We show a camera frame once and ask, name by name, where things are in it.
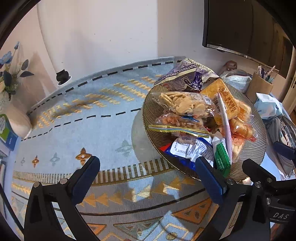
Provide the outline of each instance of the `plate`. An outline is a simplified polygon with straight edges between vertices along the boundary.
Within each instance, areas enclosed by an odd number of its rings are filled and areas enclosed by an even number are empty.
[[[242,170],[242,163],[245,159],[250,158],[259,165],[262,163],[266,149],[266,132],[258,111],[254,108],[249,99],[239,90],[228,84],[226,85],[236,99],[245,102],[251,107],[252,117],[250,124],[255,128],[258,134],[256,142],[246,141],[239,160],[231,165],[231,172],[228,177],[234,179],[235,181],[240,181],[247,178],[247,175]],[[143,122],[147,135],[160,155],[172,166],[192,178],[199,179],[197,173],[188,166],[183,165],[178,158],[169,156],[159,150],[160,147],[168,143],[172,143],[176,137],[172,136],[170,133],[150,131],[148,129],[148,125],[152,124],[157,117],[161,116],[164,110],[162,106],[153,100],[151,93],[157,91],[167,91],[167,89],[160,85],[154,86],[146,96],[143,104]]]

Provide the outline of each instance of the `white wall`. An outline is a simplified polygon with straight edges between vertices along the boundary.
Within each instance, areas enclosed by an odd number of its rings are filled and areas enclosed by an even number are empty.
[[[73,81],[174,55],[185,55],[215,72],[228,60],[249,73],[257,69],[254,61],[203,47],[203,23],[203,0],[42,0],[13,30],[0,56],[20,41],[20,61],[30,60],[35,76],[26,78],[16,95],[24,111],[57,88],[55,69],[65,68]],[[285,82],[279,75],[275,79],[276,97]]]
[[[2,57],[8,51],[13,53],[14,46],[20,41],[12,67],[29,59],[28,70],[34,76],[19,78],[21,86],[13,98],[14,104],[23,112],[57,89],[56,74],[47,54],[41,35],[37,7],[31,9],[18,23],[0,50]]]

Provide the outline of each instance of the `patterned rug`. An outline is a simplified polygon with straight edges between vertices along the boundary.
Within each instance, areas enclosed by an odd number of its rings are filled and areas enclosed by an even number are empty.
[[[29,111],[33,131],[21,142],[11,185],[11,204],[22,224],[35,181],[46,185],[69,178],[95,155],[101,171],[76,207],[100,240],[198,237],[218,207],[201,182],[160,158],[141,113],[156,79],[183,58],[95,73],[57,90]],[[56,203],[54,208],[65,234],[73,237]]]

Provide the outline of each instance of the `blue flower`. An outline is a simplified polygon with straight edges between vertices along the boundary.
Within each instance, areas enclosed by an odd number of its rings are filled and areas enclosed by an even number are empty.
[[[11,51],[7,54],[4,54],[3,57],[0,59],[0,64],[9,64],[12,60]]]
[[[17,44],[15,45],[15,50],[18,49],[18,45],[20,44],[20,42],[18,41]]]

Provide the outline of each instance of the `bag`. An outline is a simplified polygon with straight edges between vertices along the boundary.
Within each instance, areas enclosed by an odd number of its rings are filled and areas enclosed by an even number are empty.
[[[286,116],[273,117],[264,120],[267,136],[272,144],[275,157],[279,163],[275,163],[278,169],[285,175],[291,176],[295,165],[295,156],[291,153],[296,148],[296,126]]]

